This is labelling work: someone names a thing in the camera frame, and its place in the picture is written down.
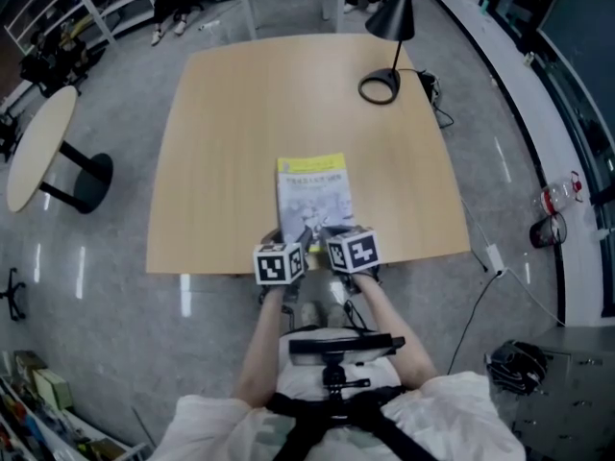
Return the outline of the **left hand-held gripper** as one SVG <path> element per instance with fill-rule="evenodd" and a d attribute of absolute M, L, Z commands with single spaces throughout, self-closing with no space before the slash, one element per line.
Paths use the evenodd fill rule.
<path fill-rule="evenodd" d="M 308 265 L 306 253 L 312 242 L 312 229 L 304 226 L 295 243 L 265 243 L 256 245 L 253 251 L 256 283 L 261 287 L 258 299 L 263 302 L 274 287 L 284 291 L 285 302 L 297 302 L 301 280 Z"/>

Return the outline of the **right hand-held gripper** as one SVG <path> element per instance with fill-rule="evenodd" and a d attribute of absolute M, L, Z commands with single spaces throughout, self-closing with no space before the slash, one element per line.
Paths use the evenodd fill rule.
<path fill-rule="evenodd" d="M 328 226 L 320 230 L 332 272 L 347 292 L 359 292 L 353 275 L 380 282 L 381 257 L 376 232 L 350 226 Z"/>

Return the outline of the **yellow white book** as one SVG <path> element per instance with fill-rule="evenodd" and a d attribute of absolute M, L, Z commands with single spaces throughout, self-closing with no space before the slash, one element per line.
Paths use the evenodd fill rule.
<path fill-rule="evenodd" d="M 343 154 L 313 158 L 278 158 L 278 212 L 283 243 L 295 243 L 312 229 L 309 252 L 323 250 L 320 230 L 356 225 L 350 181 Z"/>

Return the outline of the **person's left forearm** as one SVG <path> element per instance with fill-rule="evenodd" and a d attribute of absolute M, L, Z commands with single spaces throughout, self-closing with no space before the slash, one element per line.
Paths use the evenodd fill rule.
<path fill-rule="evenodd" d="M 276 393 L 279 346 L 285 288 L 270 288 L 246 351 L 233 397 L 253 408 L 264 407 Z"/>

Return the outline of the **black chest-mounted phone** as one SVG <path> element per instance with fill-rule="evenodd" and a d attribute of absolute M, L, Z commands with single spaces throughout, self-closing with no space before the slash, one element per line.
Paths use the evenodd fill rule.
<path fill-rule="evenodd" d="M 364 364 L 395 355 L 406 344 L 404 337 L 363 334 L 327 340 L 290 340 L 288 351 L 297 366 Z"/>

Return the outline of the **person's white shirt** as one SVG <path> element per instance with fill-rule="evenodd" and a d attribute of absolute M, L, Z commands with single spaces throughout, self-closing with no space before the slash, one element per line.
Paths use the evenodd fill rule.
<path fill-rule="evenodd" d="M 380 331 L 402 335 L 406 344 L 392 358 L 352 366 L 353 377 L 378 386 L 406 386 L 408 392 L 385 405 L 383 414 L 438 461 L 526 461 L 525 450 L 500 419 L 488 380 L 472 372 L 442 376 L 424 347 L 391 307 L 373 311 Z M 316 400 L 317 369 L 297 369 L 280 335 L 276 393 Z M 288 417 L 253 408 L 231 396 L 178 400 L 154 461 L 273 461 L 295 425 Z"/>

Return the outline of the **black white striped helmet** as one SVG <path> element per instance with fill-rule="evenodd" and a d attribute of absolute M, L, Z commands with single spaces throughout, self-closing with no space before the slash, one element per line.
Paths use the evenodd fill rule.
<path fill-rule="evenodd" d="M 484 358 L 493 384 L 519 396 L 528 396 L 544 381 L 548 370 L 546 355 L 536 346 L 509 340 Z"/>

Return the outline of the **oval table black base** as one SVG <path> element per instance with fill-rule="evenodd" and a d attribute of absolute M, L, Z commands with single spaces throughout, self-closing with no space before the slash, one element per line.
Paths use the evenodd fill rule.
<path fill-rule="evenodd" d="M 37 111 L 21 136 L 7 181 L 7 204 L 11 212 L 23 210 L 39 191 L 82 214 L 94 211 L 106 198 L 114 170 L 111 157 L 100 153 L 89 158 L 65 140 L 77 98 L 78 90 L 73 85 L 56 91 Z M 45 181 L 58 154 L 80 168 L 72 193 Z"/>

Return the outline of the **pale green cardboard box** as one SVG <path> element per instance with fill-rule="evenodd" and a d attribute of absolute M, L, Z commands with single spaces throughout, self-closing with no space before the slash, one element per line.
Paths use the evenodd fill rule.
<path fill-rule="evenodd" d="M 73 406 L 68 382 L 49 369 L 33 371 L 37 394 L 51 408 L 61 411 Z"/>

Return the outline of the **white metal workbench rack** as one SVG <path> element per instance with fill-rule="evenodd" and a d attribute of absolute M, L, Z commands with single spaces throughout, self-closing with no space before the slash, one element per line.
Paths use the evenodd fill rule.
<path fill-rule="evenodd" d="M 149 446 L 126 445 L 71 411 L 56 411 L 30 395 L 15 391 L 8 376 L 0 376 L 0 392 L 7 408 L 24 428 L 39 434 L 57 461 L 146 461 Z"/>

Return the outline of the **grey drawer cabinet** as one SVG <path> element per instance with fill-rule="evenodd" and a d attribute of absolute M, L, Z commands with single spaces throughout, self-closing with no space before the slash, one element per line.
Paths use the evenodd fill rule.
<path fill-rule="evenodd" d="M 615 326 L 553 328 L 533 343 L 547 372 L 520 399 L 513 433 L 553 461 L 615 461 Z"/>

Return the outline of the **black office chair base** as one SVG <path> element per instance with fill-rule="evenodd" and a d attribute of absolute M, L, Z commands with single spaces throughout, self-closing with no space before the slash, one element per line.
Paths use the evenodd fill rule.
<path fill-rule="evenodd" d="M 23 281 L 18 281 L 14 278 L 15 275 L 18 274 L 17 268 L 12 267 L 9 271 L 9 279 L 7 283 L 7 288 L 4 291 L 0 291 L 0 300 L 6 299 L 8 302 L 10 317 L 13 321 L 18 322 L 20 320 L 24 320 L 26 315 L 20 310 L 16 302 L 16 293 L 20 289 L 25 289 L 27 287 L 26 283 Z"/>

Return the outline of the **white metal shelf rack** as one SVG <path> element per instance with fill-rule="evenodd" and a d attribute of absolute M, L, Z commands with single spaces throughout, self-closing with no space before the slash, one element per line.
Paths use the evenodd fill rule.
<path fill-rule="evenodd" d="M 0 30 L 28 55 L 37 32 L 62 38 L 63 46 L 77 38 L 93 48 L 115 43 L 153 14 L 154 0 L 0 0 Z"/>

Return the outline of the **black chest harness mount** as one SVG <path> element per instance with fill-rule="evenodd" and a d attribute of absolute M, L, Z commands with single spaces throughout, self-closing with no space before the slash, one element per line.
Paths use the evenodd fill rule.
<path fill-rule="evenodd" d="M 403 386 L 384 386 L 359 392 L 348 399 L 341 396 L 344 385 L 328 384 L 325 400 L 297 400 L 276 393 L 266 408 L 295 420 L 294 427 L 273 461 L 306 461 L 309 452 L 335 428 L 354 427 L 372 434 L 401 461 L 438 461 L 406 435 L 381 409 L 406 392 Z"/>

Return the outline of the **large dark wall screen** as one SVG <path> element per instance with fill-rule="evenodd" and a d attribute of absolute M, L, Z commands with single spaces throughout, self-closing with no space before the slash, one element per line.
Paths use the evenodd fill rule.
<path fill-rule="evenodd" d="M 615 0 L 553 0 L 539 33 L 615 131 Z"/>

